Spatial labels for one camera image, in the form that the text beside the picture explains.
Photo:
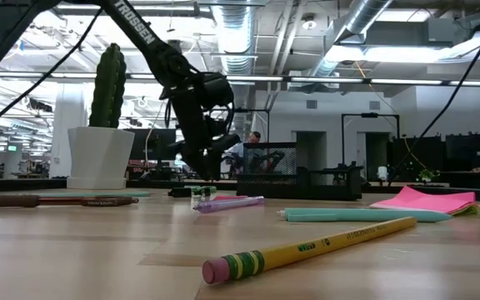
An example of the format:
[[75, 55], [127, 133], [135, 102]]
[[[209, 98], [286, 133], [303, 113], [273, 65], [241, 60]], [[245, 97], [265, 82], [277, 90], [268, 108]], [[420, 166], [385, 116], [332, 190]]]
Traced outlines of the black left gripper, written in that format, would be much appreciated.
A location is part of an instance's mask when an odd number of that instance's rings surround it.
[[161, 98], [167, 100], [184, 137], [177, 147], [182, 160], [202, 179], [221, 179], [223, 153], [240, 142], [230, 132], [233, 90], [219, 72], [168, 75], [161, 80]]

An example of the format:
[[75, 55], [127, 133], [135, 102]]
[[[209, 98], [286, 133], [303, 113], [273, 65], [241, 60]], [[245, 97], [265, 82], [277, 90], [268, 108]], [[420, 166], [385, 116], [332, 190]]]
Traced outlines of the green handled scissors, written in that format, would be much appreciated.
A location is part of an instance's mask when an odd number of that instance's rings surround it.
[[214, 186], [185, 186], [175, 187], [167, 195], [173, 198], [190, 198], [191, 196], [210, 196], [215, 193]]

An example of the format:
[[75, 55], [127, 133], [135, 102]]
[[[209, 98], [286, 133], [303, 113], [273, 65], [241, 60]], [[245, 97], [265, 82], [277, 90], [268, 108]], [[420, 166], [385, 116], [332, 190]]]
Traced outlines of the purple pen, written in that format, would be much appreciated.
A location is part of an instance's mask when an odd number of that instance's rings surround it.
[[199, 213], [214, 213], [223, 210], [229, 210], [234, 208], [243, 208], [262, 205], [265, 203], [264, 197], [245, 197], [238, 198], [233, 200], [219, 200], [219, 201], [209, 201], [209, 202], [200, 202], [195, 205], [192, 209]]

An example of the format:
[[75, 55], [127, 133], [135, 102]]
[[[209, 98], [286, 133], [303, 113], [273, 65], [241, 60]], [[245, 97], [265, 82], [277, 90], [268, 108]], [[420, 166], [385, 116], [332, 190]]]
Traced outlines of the black mesh desk organizer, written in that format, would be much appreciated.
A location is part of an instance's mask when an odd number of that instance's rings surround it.
[[301, 167], [295, 142], [245, 143], [237, 194], [355, 201], [362, 197], [360, 170], [353, 163], [318, 170]]

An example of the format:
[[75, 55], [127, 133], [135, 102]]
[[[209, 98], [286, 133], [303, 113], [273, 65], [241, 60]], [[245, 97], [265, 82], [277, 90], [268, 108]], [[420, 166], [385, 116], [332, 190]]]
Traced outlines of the yellow pencil with pink eraser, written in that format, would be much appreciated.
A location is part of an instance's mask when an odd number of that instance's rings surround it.
[[306, 242], [228, 254], [207, 260], [202, 265], [202, 277], [207, 284], [241, 280], [274, 268], [413, 228], [416, 224], [416, 218], [403, 217]]

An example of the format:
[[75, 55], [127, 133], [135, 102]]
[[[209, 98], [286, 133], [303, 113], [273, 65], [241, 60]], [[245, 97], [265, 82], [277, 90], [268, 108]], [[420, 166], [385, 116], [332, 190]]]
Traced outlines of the brown mechanical pencil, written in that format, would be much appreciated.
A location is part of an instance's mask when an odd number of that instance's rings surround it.
[[38, 206], [120, 207], [139, 203], [136, 197], [41, 197], [38, 195], [0, 196], [0, 208], [35, 208]]

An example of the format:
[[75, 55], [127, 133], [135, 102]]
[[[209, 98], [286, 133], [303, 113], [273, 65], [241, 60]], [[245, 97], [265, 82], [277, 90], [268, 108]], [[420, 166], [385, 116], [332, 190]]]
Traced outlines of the pink sticky note pad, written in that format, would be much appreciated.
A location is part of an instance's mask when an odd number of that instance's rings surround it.
[[479, 213], [480, 205], [474, 192], [457, 192], [434, 195], [404, 187], [396, 196], [369, 206], [378, 209], [423, 210], [455, 216], [462, 213]]

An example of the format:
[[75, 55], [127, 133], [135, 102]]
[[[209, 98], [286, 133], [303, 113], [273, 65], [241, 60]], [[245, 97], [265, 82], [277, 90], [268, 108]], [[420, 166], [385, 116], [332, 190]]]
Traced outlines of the person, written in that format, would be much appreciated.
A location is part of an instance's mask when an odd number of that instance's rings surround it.
[[225, 152], [224, 159], [230, 163], [230, 172], [232, 174], [239, 174], [243, 170], [244, 144], [259, 143], [260, 139], [261, 133], [259, 131], [253, 131], [249, 134], [245, 142], [239, 142]]

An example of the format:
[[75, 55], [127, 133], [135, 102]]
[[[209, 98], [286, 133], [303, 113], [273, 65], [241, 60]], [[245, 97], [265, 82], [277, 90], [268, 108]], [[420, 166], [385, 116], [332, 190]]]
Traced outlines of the black computer monitor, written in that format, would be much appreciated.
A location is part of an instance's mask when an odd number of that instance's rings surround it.
[[132, 128], [134, 133], [130, 160], [174, 160], [176, 157], [174, 143], [177, 133], [175, 129]]

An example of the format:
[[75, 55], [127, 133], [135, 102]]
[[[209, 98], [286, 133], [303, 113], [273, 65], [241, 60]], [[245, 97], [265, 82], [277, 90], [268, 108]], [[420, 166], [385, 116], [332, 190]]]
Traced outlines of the white hexagonal plant pot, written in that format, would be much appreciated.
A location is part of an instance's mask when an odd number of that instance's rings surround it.
[[72, 159], [67, 188], [118, 190], [126, 187], [125, 172], [133, 147], [133, 132], [109, 127], [67, 130]]

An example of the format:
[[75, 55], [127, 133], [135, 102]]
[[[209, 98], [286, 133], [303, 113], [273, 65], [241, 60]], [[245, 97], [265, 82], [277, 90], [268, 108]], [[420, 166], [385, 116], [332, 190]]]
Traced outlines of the green cactus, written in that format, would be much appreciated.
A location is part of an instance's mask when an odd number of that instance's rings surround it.
[[118, 128], [122, 115], [127, 64], [116, 43], [102, 53], [94, 81], [89, 127]]

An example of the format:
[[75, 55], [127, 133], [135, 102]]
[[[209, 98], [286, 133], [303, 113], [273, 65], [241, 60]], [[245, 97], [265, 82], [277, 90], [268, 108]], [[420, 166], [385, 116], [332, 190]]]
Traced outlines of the small green potted plant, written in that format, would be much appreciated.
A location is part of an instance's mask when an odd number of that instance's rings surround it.
[[422, 183], [430, 183], [434, 178], [439, 176], [439, 171], [438, 170], [430, 170], [424, 168], [423, 170], [420, 171], [418, 174], [418, 181]]

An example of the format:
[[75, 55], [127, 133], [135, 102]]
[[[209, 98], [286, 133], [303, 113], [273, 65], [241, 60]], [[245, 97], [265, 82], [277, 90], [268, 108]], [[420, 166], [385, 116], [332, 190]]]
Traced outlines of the black cabinet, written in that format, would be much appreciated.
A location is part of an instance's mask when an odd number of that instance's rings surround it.
[[[450, 188], [480, 189], [480, 133], [424, 137], [403, 135], [388, 143], [387, 165], [396, 182], [447, 184]], [[419, 182], [424, 168], [438, 170], [431, 182]]]

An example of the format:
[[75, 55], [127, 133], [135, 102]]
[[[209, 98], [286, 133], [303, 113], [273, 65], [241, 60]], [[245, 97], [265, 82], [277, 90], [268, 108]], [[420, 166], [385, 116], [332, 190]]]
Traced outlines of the black aluminium table frame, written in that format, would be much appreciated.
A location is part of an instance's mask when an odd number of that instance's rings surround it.
[[[156, 181], [156, 182], [141, 182], [138, 180], [130, 180], [127, 182], [127, 188], [156, 188], [156, 189], [168, 189], [168, 188], [181, 188], [185, 185], [198, 185], [198, 186], [216, 186], [218, 190], [233, 191], [237, 189], [235, 182], [168, 182], [168, 181]], [[27, 191], [27, 190], [43, 190], [43, 189], [59, 189], [67, 186], [65, 178], [56, 179], [38, 179], [38, 178], [21, 178], [21, 179], [0, 179], [0, 192], [12, 192], [12, 191]], [[449, 194], [449, 193], [465, 193], [474, 192], [476, 200], [480, 202], [480, 189], [471, 188], [458, 188], [458, 187], [440, 187], [440, 186], [412, 186], [413, 189], [422, 193], [430, 194]], [[395, 194], [399, 193], [402, 187], [396, 186], [394, 183], [388, 186], [362, 186], [362, 193], [382, 193], [382, 194]]]

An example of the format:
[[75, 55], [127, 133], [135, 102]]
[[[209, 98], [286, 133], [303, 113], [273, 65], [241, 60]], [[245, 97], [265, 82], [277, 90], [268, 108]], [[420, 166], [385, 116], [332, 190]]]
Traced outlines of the black metal stand frame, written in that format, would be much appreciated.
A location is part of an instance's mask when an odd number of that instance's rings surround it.
[[342, 164], [346, 164], [345, 158], [345, 118], [346, 117], [360, 117], [360, 118], [380, 118], [380, 117], [387, 117], [387, 118], [394, 118], [396, 120], [396, 130], [397, 130], [397, 138], [401, 137], [401, 129], [400, 129], [400, 117], [398, 114], [384, 114], [384, 113], [376, 113], [376, 112], [362, 112], [362, 113], [342, 113], [340, 115], [340, 126], [341, 126], [341, 158]]

